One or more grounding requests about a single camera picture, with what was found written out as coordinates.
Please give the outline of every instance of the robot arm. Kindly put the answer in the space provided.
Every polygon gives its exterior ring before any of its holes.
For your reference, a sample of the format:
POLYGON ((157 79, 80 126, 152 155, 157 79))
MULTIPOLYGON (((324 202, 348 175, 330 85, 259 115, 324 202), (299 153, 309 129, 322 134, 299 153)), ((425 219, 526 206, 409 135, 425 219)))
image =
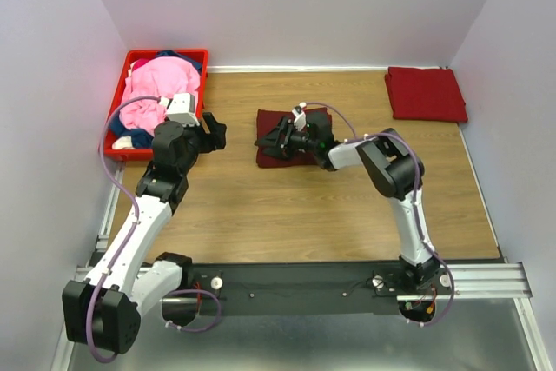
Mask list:
POLYGON ((328 171, 363 165, 394 213, 403 271, 399 281, 408 292, 428 287, 440 272, 440 263, 433 256, 434 246, 423 213, 422 161, 417 158, 420 170, 416 177, 414 159, 393 129, 375 137, 340 143, 334 139, 327 116, 322 112, 306 114, 304 107, 305 103, 296 106, 292 116, 283 117, 255 145, 263 147, 264 154, 281 159, 289 159, 299 151, 311 152, 318 165, 328 171))
POLYGON ((187 174, 199 154, 226 146, 226 125, 204 113, 206 132, 187 96, 175 95, 167 112, 172 120, 155 129, 153 160, 136 189, 139 218, 132 207, 102 260, 84 281, 70 281, 63 291, 70 341, 87 343, 89 327, 96 347, 123 354, 135 341, 142 317, 169 292, 193 280, 191 259, 169 253, 160 255, 149 272, 136 279, 153 241, 182 201, 188 189, 187 174))

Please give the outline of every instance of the folded red towel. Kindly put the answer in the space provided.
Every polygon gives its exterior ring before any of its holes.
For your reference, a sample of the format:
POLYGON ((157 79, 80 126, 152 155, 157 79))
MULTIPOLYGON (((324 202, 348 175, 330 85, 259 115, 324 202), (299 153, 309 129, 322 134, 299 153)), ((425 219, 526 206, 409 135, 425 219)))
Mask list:
POLYGON ((453 71, 389 67, 384 80, 394 119, 467 122, 453 71))
MULTIPOLYGON (((306 113, 311 112, 324 112, 327 113, 326 108, 316 108, 316 109, 306 109, 306 113)), ((257 112, 257 139, 265 136, 270 132, 282 119, 283 116, 291 116, 291 112, 278 112, 274 110, 261 110, 257 112)), ((328 119, 332 122, 331 115, 328 115, 328 119)), ((312 154, 299 153, 294 156, 291 160, 284 161, 273 158, 272 156, 265 156, 262 154, 262 148, 259 147, 257 150, 256 163, 262 169, 273 169, 278 167, 292 167, 294 165, 316 165, 312 154)))

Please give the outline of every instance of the white backdrop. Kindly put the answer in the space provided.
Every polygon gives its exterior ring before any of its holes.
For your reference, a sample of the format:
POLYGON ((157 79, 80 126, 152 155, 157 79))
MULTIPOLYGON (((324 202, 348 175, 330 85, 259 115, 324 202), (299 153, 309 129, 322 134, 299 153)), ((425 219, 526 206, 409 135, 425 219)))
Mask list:
POLYGON ((103 0, 130 48, 217 65, 448 65, 485 0, 103 0))
POLYGON ((0 370, 50 370, 106 204, 96 147, 125 49, 101 0, 0 12, 0 370))
POLYGON ((463 129, 502 252, 523 262, 556 364, 556 9, 554 0, 488 0, 453 67, 463 129))

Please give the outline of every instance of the red plastic bin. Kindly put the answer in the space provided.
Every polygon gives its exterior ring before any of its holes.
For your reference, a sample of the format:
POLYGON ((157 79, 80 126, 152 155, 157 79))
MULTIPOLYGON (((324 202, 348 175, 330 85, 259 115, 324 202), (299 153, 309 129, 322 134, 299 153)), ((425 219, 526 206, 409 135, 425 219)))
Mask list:
MULTIPOLYGON (((123 90, 125 89, 125 79, 128 76, 129 66, 140 58, 153 59, 160 50, 132 50, 128 52, 125 57, 125 62, 122 67, 122 74, 110 105, 110 112, 108 113, 107 120, 112 115, 112 112, 122 103, 123 90)), ((174 50, 192 60, 202 64, 201 84, 199 86, 199 100, 195 114, 201 117, 202 113, 202 99, 205 92, 205 82, 207 80, 207 65, 209 64, 209 52, 207 50, 174 50)), ((116 161, 142 161, 150 160, 153 157, 152 149, 112 149, 112 144, 116 140, 116 136, 109 132, 104 140, 104 154, 116 161)))

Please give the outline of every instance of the wooden board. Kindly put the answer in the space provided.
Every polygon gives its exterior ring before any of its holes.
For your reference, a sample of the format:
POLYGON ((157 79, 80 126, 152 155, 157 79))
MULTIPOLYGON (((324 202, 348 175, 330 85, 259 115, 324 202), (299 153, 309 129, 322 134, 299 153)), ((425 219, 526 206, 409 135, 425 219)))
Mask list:
MULTIPOLYGON (((199 158, 188 175, 189 191, 148 261, 164 251, 196 262, 398 257, 389 204, 364 168, 332 173, 316 166, 257 168, 257 110, 290 110, 302 101, 337 107, 360 134, 395 128, 425 164, 424 209, 440 254, 448 259, 499 256, 458 126, 393 120, 383 77, 380 71, 211 74, 206 108, 228 125, 228 146, 199 158)), ((349 137, 342 120, 333 118, 336 138, 349 137)), ((127 187, 135 190, 145 165, 128 165, 127 187)), ((120 196, 113 234, 129 207, 120 196)))

